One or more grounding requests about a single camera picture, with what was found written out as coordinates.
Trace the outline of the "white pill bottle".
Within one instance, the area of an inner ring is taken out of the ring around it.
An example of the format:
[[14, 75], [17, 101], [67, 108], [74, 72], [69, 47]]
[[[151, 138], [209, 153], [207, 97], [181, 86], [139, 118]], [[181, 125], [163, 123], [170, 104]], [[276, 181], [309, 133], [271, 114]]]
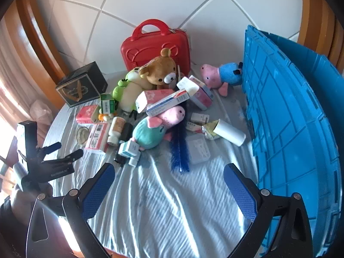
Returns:
[[107, 144], [110, 146], [117, 146], [119, 144], [120, 136], [123, 131], [126, 120], [122, 117], [114, 117], [109, 128]]

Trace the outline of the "black umbrella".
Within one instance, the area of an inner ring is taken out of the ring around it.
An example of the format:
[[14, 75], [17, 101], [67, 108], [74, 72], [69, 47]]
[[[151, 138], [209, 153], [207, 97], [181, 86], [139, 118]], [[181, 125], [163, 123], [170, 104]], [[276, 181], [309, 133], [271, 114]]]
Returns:
[[126, 163], [126, 160], [132, 157], [131, 153], [127, 152], [128, 141], [132, 136], [133, 125], [129, 122], [126, 122], [123, 127], [123, 131], [120, 135], [118, 148], [114, 157], [114, 161], [120, 166], [123, 167]]

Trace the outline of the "clear tape roll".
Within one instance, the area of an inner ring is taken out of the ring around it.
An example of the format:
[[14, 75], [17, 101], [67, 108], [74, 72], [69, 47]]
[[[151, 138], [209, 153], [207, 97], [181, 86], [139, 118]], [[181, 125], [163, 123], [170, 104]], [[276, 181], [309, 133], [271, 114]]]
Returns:
[[76, 141], [79, 145], [83, 145], [88, 141], [90, 132], [87, 127], [80, 127], [76, 132]]

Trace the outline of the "red white barcode box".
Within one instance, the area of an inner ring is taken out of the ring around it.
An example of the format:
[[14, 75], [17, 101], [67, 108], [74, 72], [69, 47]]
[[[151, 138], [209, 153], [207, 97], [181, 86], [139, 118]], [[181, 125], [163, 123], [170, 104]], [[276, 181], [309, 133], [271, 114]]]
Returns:
[[90, 134], [85, 145], [85, 150], [96, 154], [105, 154], [108, 149], [107, 139], [109, 123], [97, 123], [90, 129]]

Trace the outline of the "white plastic bag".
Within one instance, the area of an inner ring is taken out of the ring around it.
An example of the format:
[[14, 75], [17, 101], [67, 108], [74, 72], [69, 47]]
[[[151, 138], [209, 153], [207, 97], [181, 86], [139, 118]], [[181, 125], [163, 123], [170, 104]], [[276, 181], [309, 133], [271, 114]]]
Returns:
[[51, 125], [54, 118], [52, 110], [41, 100], [36, 100], [30, 107], [30, 116], [43, 125]]

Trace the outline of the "pink tissue pack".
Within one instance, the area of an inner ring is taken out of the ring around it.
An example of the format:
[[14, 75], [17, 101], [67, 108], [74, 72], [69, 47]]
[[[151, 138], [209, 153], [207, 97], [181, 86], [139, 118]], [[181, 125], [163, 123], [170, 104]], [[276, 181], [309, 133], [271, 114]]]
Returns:
[[81, 108], [79, 113], [76, 115], [76, 122], [78, 124], [94, 124], [98, 122], [100, 106], [88, 105]]

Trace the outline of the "teal white medicine box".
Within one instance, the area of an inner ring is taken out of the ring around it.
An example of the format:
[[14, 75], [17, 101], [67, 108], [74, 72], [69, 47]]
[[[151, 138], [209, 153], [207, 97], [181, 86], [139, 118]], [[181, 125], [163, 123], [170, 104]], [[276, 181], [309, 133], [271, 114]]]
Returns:
[[119, 155], [126, 158], [131, 158], [131, 157], [139, 158], [141, 155], [141, 152], [139, 150], [139, 145], [132, 140], [121, 143], [118, 153]]

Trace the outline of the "green medicine box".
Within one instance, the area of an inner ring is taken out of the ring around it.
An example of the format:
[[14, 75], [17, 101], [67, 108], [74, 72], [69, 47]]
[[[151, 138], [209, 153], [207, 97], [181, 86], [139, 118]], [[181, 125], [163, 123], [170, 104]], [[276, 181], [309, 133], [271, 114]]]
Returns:
[[104, 93], [100, 95], [100, 108], [103, 114], [115, 114], [115, 107], [115, 99], [111, 94]]

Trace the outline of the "bed sheet striped blue white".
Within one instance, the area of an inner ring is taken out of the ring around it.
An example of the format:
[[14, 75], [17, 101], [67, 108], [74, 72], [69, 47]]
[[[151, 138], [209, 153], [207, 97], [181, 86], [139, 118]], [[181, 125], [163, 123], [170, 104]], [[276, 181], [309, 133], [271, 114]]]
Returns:
[[[80, 188], [100, 167], [112, 163], [116, 176], [97, 214], [88, 221], [99, 241], [126, 257], [227, 257], [248, 228], [223, 178], [224, 166], [234, 163], [255, 183], [258, 167], [252, 155], [244, 117], [246, 95], [241, 86], [229, 88], [206, 111], [211, 119], [224, 119], [246, 133], [237, 147], [225, 139], [206, 140], [209, 160], [192, 164], [189, 172], [171, 170], [170, 143], [166, 140], [142, 153], [137, 167], [114, 161], [115, 150], [104, 154], [84, 151], [74, 163], [75, 172], [51, 182], [54, 196]], [[57, 141], [62, 147], [46, 159], [61, 158], [81, 148], [75, 116], [83, 105], [64, 105], [54, 119], [44, 145]]]

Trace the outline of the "white paper tube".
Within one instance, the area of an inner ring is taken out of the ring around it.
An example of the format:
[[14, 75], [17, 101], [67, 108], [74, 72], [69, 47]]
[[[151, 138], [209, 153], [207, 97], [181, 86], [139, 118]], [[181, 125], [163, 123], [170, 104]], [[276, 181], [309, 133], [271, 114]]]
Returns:
[[246, 140], [246, 134], [236, 127], [233, 127], [223, 119], [218, 120], [213, 132], [229, 142], [240, 147]]

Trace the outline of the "black gift box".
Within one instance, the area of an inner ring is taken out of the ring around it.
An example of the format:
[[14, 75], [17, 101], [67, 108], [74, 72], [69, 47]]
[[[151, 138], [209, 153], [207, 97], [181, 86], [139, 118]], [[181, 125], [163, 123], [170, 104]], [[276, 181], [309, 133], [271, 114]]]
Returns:
[[108, 83], [94, 61], [65, 76], [55, 89], [69, 107], [75, 107], [97, 99], [107, 87]]

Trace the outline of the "clear plastic case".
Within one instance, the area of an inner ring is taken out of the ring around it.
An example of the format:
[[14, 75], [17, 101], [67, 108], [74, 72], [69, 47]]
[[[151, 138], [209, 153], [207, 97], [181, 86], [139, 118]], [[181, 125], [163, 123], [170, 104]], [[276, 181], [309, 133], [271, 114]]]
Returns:
[[199, 164], [210, 159], [210, 151], [204, 135], [197, 133], [186, 137], [191, 164]]

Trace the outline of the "green frog plush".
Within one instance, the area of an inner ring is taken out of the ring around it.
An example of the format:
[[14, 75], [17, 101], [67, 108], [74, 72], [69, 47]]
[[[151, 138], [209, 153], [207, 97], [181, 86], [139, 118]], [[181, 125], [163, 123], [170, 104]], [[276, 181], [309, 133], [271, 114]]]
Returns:
[[117, 102], [116, 107], [127, 113], [137, 110], [135, 101], [141, 92], [153, 90], [155, 87], [146, 78], [142, 78], [138, 71], [139, 67], [136, 67], [128, 72], [112, 91], [112, 97]]

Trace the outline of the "pink pig plush teal dress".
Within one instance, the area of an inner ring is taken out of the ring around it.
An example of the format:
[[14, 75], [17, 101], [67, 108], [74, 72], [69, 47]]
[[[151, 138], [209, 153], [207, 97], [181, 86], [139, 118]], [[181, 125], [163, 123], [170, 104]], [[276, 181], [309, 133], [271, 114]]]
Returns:
[[136, 125], [130, 140], [137, 143], [140, 150], [152, 149], [160, 144], [171, 127], [182, 122], [184, 118], [185, 109], [181, 105], [155, 117], [146, 117]]

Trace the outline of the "yellow foil sachet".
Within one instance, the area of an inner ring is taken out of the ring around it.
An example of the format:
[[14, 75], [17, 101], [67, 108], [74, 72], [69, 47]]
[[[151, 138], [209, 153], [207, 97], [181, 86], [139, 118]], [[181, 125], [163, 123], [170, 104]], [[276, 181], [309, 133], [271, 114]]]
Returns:
[[202, 126], [202, 133], [205, 135], [206, 139], [216, 140], [220, 138], [220, 136], [214, 132], [218, 122], [219, 120], [215, 120]]

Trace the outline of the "blue bottle brush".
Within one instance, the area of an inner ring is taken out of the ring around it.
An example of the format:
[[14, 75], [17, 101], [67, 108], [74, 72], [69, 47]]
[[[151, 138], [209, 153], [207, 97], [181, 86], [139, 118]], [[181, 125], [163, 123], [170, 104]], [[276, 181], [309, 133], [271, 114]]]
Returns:
[[180, 104], [185, 111], [184, 118], [180, 123], [172, 127], [171, 130], [171, 170], [180, 174], [189, 172], [189, 151], [186, 142], [187, 137], [187, 103]]

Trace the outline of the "red white small box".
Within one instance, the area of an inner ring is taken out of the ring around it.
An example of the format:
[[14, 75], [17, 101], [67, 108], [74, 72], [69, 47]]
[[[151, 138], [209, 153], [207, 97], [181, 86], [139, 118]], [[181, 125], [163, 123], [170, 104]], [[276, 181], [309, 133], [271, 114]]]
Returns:
[[186, 129], [193, 133], [203, 134], [202, 126], [193, 122], [187, 122]]

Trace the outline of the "small white medicine box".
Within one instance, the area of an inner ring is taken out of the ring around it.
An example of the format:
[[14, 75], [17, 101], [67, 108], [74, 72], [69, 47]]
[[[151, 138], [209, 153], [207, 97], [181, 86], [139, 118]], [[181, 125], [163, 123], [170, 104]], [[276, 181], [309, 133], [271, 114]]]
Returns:
[[207, 114], [200, 114], [200, 113], [193, 112], [191, 114], [190, 121], [198, 125], [205, 125], [209, 122], [209, 118], [210, 116]]

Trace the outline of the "blue plastic crate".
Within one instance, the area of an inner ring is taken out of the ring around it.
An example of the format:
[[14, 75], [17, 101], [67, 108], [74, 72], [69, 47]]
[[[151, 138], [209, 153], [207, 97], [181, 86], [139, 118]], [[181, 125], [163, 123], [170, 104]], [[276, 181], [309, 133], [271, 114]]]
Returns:
[[248, 26], [242, 89], [258, 186], [301, 194], [323, 255], [343, 227], [343, 77], [326, 56]]

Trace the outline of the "brown teddy bear plush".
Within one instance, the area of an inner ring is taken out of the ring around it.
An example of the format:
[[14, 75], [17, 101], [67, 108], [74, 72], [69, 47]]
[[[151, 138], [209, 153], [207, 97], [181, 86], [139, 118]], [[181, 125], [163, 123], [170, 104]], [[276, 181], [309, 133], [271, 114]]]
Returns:
[[163, 48], [160, 56], [139, 68], [140, 77], [155, 85], [157, 89], [169, 89], [177, 78], [177, 65], [170, 55], [171, 50]]

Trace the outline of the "pink white tissue box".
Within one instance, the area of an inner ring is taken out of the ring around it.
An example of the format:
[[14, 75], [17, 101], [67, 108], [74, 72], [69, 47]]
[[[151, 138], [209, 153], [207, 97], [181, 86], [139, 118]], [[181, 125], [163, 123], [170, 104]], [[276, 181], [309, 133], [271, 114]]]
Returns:
[[208, 87], [197, 79], [195, 76], [184, 76], [178, 83], [177, 87], [185, 89], [189, 99], [202, 111], [207, 110], [213, 103], [213, 95]]

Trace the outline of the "long white blue medicine box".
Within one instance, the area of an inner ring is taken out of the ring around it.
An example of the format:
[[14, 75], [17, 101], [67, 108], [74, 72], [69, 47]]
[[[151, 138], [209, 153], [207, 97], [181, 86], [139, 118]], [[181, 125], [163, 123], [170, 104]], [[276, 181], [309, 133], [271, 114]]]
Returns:
[[188, 99], [189, 94], [185, 89], [176, 91], [173, 94], [168, 95], [167, 97], [164, 97], [158, 102], [152, 104], [150, 107], [147, 107], [146, 114], [149, 117], [155, 117], [163, 113], [164, 111], [167, 111], [168, 109], [171, 109], [176, 105], [187, 101]]

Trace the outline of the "pink pig plush blue shirt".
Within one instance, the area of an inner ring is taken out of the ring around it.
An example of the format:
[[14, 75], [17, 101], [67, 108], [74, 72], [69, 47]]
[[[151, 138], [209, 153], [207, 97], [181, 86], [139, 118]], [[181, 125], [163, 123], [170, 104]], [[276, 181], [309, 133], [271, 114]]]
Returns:
[[219, 94], [227, 97], [229, 86], [242, 84], [243, 63], [226, 63], [220, 67], [204, 64], [200, 68], [201, 76], [210, 89], [217, 89]]

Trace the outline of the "red hard-shell case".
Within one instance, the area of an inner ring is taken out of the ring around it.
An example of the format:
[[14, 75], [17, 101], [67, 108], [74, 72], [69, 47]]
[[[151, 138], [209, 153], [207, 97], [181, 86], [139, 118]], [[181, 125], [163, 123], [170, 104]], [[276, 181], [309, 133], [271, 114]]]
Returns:
[[148, 19], [139, 24], [132, 35], [121, 45], [121, 55], [128, 71], [143, 66], [160, 55], [163, 48], [171, 51], [171, 57], [188, 75], [191, 69], [188, 36], [181, 29], [171, 29], [158, 19]]

